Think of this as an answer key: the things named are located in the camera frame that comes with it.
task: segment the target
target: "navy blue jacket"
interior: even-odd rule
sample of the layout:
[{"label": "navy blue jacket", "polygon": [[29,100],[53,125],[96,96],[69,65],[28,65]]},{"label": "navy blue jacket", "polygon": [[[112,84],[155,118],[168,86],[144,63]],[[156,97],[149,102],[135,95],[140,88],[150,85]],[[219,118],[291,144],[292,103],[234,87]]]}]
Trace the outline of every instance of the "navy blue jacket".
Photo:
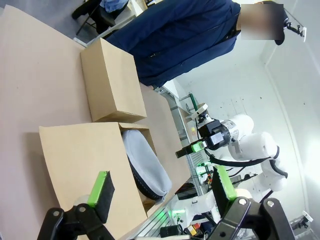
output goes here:
[{"label": "navy blue jacket", "polygon": [[240,5],[232,0],[163,0],[107,41],[132,54],[139,81],[161,87],[167,81],[229,53]]}]

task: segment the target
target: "jacket sleeve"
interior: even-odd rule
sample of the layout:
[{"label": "jacket sleeve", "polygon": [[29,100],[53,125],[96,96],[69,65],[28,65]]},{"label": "jacket sleeve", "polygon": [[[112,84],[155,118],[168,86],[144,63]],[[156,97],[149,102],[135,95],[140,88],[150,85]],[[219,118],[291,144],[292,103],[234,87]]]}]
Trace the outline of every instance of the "jacket sleeve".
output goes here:
[{"label": "jacket sleeve", "polygon": [[137,43],[165,24],[202,12],[211,11],[225,4],[226,0],[163,0],[151,6],[126,26],[113,33],[107,41],[129,52]]}]

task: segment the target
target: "light blue shirt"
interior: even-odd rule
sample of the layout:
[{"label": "light blue shirt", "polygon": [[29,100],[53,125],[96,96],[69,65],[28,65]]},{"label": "light blue shirt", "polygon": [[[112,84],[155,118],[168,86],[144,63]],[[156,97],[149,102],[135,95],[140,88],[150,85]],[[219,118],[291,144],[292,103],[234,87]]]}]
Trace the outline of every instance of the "light blue shirt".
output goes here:
[{"label": "light blue shirt", "polygon": [[107,13],[122,9],[128,0],[102,0],[100,6],[105,8]]}]

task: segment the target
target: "neck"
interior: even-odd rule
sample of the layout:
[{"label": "neck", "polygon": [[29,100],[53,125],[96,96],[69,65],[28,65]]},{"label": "neck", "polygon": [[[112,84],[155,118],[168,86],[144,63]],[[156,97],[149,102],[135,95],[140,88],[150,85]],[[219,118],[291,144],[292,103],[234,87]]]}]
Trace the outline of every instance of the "neck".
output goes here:
[{"label": "neck", "polygon": [[236,30],[241,30],[241,12],[239,13],[238,20],[236,21]]}]

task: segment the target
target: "gray floor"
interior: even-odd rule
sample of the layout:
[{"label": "gray floor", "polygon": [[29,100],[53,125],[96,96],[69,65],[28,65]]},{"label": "gray floor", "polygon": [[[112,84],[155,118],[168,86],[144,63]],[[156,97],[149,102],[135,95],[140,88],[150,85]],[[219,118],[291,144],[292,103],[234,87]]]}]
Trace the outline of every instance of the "gray floor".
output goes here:
[{"label": "gray floor", "polygon": [[[86,17],[73,20],[71,13],[82,2],[83,0],[0,0],[0,8],[4,8],[6,4],[14,6],[73,39]],[[78,38],[88,42],[97,35],[96,30],[86,24]]]}]

